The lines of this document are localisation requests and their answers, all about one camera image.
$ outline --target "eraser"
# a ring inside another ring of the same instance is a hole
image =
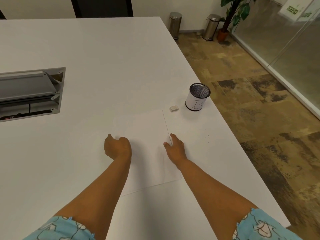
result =
[[[178,108],[177,105],[174,105],[174,106],[171,106],[171,107],[170,107],[170,111],[171,111],[171,112],[177,111],[178,109],[179,109],[179,108]]]

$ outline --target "mesh pen holder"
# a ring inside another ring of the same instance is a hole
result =
[[[190,86],[190,92],[186,98],[185,105],[192,111],[202,109],[207,97],[210,96],[210,89],[202,83],[194,83]]]

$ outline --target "patterned fabric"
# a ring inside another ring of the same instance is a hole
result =
[[[54,216],[23,240],[95,240],[94,234],[72,217]]]
[[[252,209],[234,231],[232,240],[302,240],[261,209]],[[95,240],[86,226],[72,217],[55,216],[23,240]]]
[[[302,240],[261,209],[252,209],[234,231],[232,240]]]

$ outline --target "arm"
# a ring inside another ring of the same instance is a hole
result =
[[[126,183],[130,163],[131,145],[127,138],[115,140],[109,134],[104,143],[107,156],[114,161],[85,190],[55,216],[73,217],[85,225],[96,240],[105,240],[114,209]]]
[[[174,134],[171,137],[172,146],[163,144],[168,157],[181,171],[218,240],[232,239],[237,222],[257,207],[188,160],[183,142]]]

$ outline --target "plant pot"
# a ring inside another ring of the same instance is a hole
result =
[[[218,35],[217,35],[217,40],[219,42],[224,41],[226,39],[226,37],[228,36],[229,31],[227,30],[226,32],[222,32],[222,29],[220,28],[218,31]]]

